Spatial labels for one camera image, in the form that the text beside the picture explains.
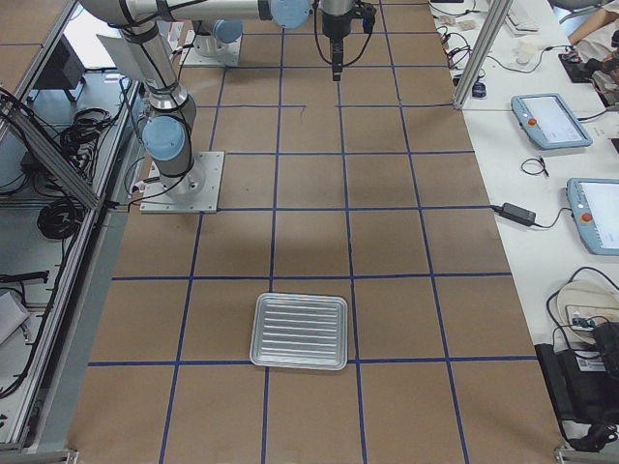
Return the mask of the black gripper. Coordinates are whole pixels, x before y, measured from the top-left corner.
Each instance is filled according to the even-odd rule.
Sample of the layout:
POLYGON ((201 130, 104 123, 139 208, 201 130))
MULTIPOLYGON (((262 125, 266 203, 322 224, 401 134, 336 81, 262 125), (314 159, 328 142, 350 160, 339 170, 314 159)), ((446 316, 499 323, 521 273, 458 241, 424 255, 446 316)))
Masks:
POLYGON ((341 80, 343 66, 356 64, 364 55, 373 34, 376 8, 366 1, 322 1, 322 33, 330 41, 330 58, 321 54, 321 59, 331 66, 332 79, 341 80), (359 54, 351 61, 344 62, 344 39, 351 33, 353 20, 361 20, 367 38, 359 54))

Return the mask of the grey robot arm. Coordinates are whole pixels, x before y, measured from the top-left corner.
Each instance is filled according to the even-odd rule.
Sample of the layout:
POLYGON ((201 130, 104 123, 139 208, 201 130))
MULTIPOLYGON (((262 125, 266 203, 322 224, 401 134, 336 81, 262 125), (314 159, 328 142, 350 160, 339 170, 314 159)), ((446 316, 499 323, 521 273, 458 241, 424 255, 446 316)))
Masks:
POLYGON ((129 54, 151 93, 151 105, 159 112, 181 112, 189 94, 179 82, 165 51, 157 21, 216 19, 273 20, 281 28, 298 28, 309 15, 321 15, 322 32, 330 40, 333 80, 340 80, 344 61, 343 41, 351 23, 359 19, 367 35, 373 33, 376 9, 364 1, 83 1, 96 18, 121 32, 129 54))
POLYGON ((191 44, 203 57, 215 56, 242 37, 243 22, 239 19, 211 19, 192 23, 191 44))

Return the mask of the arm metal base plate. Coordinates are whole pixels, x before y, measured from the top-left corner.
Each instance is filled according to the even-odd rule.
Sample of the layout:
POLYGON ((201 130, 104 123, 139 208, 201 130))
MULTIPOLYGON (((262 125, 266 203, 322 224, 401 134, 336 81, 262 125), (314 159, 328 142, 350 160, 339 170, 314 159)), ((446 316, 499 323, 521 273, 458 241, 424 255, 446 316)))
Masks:
POLYGON ((145 200, 139 210, 144 214, 213 214, 219 206, 224 152, 195 152, 193 167, 176 185, 176 180, 160 174, 152 161, 149 177, 158 180, 147 183, 145 200))
POLYGON ((235 68, 239 64, 241 41, 222 43, 212 36, 188 35, 181 64, 190 68, 235 68))

